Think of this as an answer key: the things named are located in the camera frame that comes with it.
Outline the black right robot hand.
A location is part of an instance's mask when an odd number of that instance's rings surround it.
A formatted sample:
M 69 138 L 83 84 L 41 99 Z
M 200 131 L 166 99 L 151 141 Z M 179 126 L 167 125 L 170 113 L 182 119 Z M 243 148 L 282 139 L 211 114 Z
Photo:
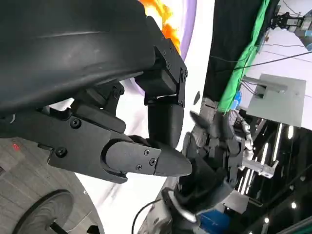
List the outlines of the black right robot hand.
M 180 177 L 178 192 L 184 197 L 200 197 L 215 192 L 222 185 L 232 191 L 237 184 L 238 168 L 242 166 L 245 141 L 238 140 L 230 124 L 230 114 L 216 112 L 212 121 L 195 112 L 190 116 L 206 134 L 203 146 L 197 146 L 194 135 L 190 136 L 187 156 L 193 171 Z

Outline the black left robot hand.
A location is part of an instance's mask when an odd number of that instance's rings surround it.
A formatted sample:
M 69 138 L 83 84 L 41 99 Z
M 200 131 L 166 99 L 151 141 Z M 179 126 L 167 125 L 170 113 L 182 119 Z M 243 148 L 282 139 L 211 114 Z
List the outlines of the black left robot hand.
M 177 150 L 187 75 L 137 0 L 0 3 L 0 135 L 36 142 L 53 167 L 119 184 L 191 174 Z M 127 136 L 117 98 L 102 96 L 129 78 L 145 93 L 147 139 Z

